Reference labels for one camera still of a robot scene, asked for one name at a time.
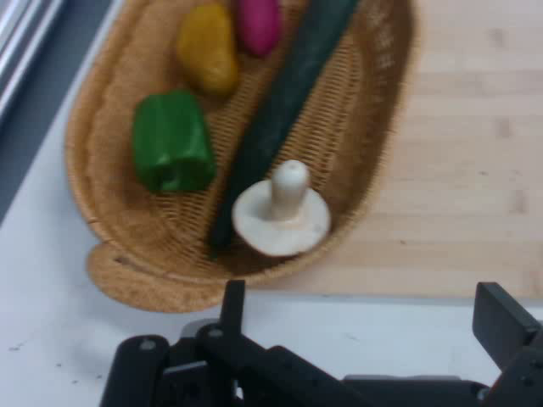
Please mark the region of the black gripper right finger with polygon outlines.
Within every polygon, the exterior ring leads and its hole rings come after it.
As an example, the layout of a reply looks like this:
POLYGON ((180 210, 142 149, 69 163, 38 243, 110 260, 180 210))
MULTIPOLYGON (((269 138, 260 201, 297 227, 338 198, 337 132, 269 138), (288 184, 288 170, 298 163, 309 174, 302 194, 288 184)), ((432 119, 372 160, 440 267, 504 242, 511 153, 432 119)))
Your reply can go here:
POLYGON ((500 284, 480 282, 472 328, 501 371, 482 398, 482 405, 541 406, 542 322, 500 284))

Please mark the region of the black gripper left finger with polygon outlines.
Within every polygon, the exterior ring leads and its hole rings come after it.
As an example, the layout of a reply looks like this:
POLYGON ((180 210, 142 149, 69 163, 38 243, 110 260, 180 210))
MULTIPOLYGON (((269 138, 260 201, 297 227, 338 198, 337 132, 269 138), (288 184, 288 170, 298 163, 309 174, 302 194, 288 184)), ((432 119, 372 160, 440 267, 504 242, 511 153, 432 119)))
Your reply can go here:
POLYGON ((131 337, 115 352, 102 406, 358 406, 361 396, 283 347, 242 333, 245 283, 229 281, 220 318, 193 337, 131 337))

